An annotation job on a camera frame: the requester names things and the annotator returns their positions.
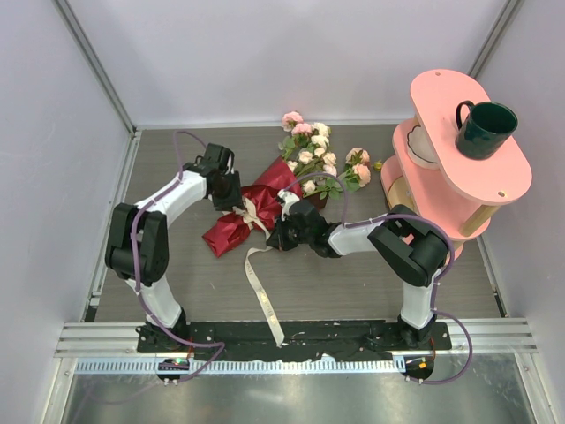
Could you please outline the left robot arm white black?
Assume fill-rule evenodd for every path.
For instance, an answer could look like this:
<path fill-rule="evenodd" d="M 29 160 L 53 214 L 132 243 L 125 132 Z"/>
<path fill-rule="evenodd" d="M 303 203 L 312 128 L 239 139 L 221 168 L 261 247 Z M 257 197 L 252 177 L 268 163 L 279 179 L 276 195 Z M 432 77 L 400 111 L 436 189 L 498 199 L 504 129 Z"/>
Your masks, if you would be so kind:
<path fill-rule="evenodd" d="M 160 190 L 134 204 L 122 202 L 112 212 L 105 264 L 131 287 L 147 321 L 157 328 L 173 332 L 185 319 L 166 278 L 169 227 L 203 200 L 218 211 L 243 207 L 235 154 L 226 147 L 207 145 Z"/>

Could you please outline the pink rose flower bunch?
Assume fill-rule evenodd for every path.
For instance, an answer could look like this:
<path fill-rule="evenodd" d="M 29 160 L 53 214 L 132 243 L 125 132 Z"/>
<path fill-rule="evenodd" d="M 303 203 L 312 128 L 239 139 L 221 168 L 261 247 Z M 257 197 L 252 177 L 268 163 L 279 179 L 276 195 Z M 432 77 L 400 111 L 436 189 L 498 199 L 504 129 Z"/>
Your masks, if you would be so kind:
<path fill-rule="evenodd" d="M 290 111 L 282 116 L 287 133 L 279 150 L 309 201 L 337 200 L 344 190 L 356 192 L 372 179 L 370 156 L 363 148 L 352 148 L 343 169 L 330 143 L 331 128 L 321 122 L 307 123 L 301 114 Z"/>

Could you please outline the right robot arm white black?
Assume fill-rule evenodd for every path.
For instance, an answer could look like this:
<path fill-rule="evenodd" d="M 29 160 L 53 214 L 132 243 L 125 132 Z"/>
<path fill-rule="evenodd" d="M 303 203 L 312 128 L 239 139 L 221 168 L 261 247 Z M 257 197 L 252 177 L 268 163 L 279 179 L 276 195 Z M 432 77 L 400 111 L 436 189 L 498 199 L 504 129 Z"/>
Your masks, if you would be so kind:
<path fill-rule="evenodd" d="M 276 197 L 282 213 L 267 246 L 289 251 L 308 245 L 322 258 L 376 252 L 403 282 L 403 304 L 395 337 L 410 348 L 431 339 L 436 284 L 454 258 L 452 242 L 435 223 L 403 204 L 387 214 L 357 223 L 329 223 L 308 201 L 289 190 Z"/>

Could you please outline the cream printed ribbon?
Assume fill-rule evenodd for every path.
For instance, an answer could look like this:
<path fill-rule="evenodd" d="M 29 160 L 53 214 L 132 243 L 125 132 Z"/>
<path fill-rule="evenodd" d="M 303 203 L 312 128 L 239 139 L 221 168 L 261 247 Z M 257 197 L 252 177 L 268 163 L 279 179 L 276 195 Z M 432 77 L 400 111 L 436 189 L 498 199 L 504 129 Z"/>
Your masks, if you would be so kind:
<path fill-rule="evenodd" d="M 260 231 L 264 234 L 265 240 L 268 240 L 271 233 L 264 225 L 264 223 L 258 218 L 257 210 L 255 204 L 248 198 L 242 197 L 243 207 L 233 207 L 233 212 L 240 216 L 243 220 L 243 223 L 247 225 L 247 227 L 251 230 L 254 227 L 258 227 Z M 270 329 L 271 335 L 275 341 L 275 346 L 277 348 L 281 348 L 284 341 L 284 332 L 279 322 L 275 309 L 267 295 L 265 288 L 263 287 L 260 279 L 258 278 L 252 264 L 251 264 L 251 256 L 253 254 L 265 254 L 271 250 L 271 247 L 267 246 L 265 248 L 249 248 L 245 255 L 244 260 L 244 272 L 246 278 L 248 280 L 249 285 L 252 287 L 257 300 L 260 303 L 261 310 L 265 316 L 267 325 Z"/>

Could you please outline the red wrapping paper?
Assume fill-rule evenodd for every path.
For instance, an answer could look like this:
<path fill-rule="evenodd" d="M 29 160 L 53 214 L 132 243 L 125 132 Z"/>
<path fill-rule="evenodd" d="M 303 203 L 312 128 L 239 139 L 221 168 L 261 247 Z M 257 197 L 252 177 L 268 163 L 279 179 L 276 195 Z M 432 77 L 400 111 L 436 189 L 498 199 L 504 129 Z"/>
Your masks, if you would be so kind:
<path fill-rule="evenodd" d="M 243 196 L 255 204 L 258 218 L 270 232 L 275 227 L 276 218 L 282 213 L 282 206 L 276 199 L 277 194 L 285 188 L 289 188 L 302 201 L 307 201 L 302 197 L 297 178 L 282 158 L 275 159 L 253 184 L 242 188 Z M 250 230 L 232 210 L 218 218 L 216 224 L 203 235 L 203 239 L 219 258 L 241 245 L 253 230 L 260 231 L 258 227 Z"/>

